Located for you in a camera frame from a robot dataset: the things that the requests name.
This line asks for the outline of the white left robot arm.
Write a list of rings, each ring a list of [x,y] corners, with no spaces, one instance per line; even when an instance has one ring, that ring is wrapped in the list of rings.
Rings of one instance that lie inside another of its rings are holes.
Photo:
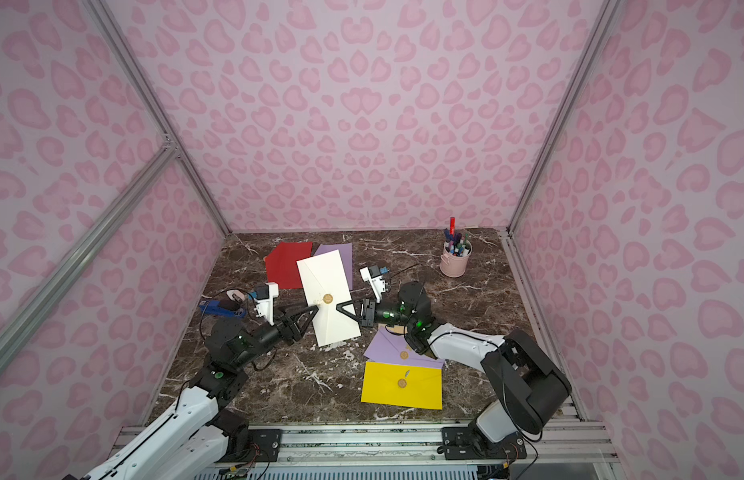
[[[283,431],[255,429],[228,406],[250,379],[249,365],[279,344],[304,338],[317,306],[279,308],[272,324],[253,331],[222,320],[206,338],[201,370],[181,388],[177,400],[124,448],[84,474],[84,479],[192,479],[227,460],[265,470],[280,455]]]

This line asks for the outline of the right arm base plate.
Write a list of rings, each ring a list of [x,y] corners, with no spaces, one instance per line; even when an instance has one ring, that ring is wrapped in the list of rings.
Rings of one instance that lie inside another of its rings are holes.
[[[527,458],[524,440],[512,432],[502,440],[486,437],[473,424],[441,429],[442,445],[438,452],[447,460],[502,460],[513,463]]]

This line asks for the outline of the red envelope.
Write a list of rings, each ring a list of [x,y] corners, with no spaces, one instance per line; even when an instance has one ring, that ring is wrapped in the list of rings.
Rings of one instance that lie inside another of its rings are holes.
[[[309,258],[312,248],[312,242],[280,242],[265,258],[267,281],[280,289],[301,289],[297,262]]]

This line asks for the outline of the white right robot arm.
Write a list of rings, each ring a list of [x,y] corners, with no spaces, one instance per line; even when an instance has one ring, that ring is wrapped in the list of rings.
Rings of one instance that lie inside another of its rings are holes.
[[[402,327],[415,353],[448,360],[484,373],[496,395],[472,422],[475,434],[489,444],[516,435],[538,441],[546,424],[570,397],[566,376],[526,332],[488,335],[464,330],[435,317],[425,286],[404,284],[398,299],[351,299],[336,311],[361,327]]]

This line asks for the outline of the cream white envelope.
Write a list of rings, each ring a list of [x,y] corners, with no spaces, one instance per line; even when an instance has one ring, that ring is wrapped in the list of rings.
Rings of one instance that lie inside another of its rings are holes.
[[[332,251],[298,261],[297,265],[307,304],[319,307],[313,321],[318,346],[359,337],[359,325],[336,310],[338,302],[352,299],[340,254]]]

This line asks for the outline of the yellow envelope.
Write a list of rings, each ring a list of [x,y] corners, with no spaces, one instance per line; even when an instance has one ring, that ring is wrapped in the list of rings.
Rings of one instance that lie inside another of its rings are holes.
[[[367,362],[363,403],[416,409],[443,408],[442,370]]]

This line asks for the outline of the lilac envelope with butterfly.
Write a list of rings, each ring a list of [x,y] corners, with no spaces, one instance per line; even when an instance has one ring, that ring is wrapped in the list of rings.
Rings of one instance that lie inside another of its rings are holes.
[[[340,254],[341,261],[343,264],[346,280],[350,289],[353,289],[353,251],[352,244],[321,244],[316,252],[315,256],[337,251]]]

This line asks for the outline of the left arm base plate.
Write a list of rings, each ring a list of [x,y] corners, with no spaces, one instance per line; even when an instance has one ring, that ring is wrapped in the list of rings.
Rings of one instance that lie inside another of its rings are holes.
[[[282,437],[282,429],[240,429],[228,436],[228,447],[220,462],[275,462],[279,457]]]

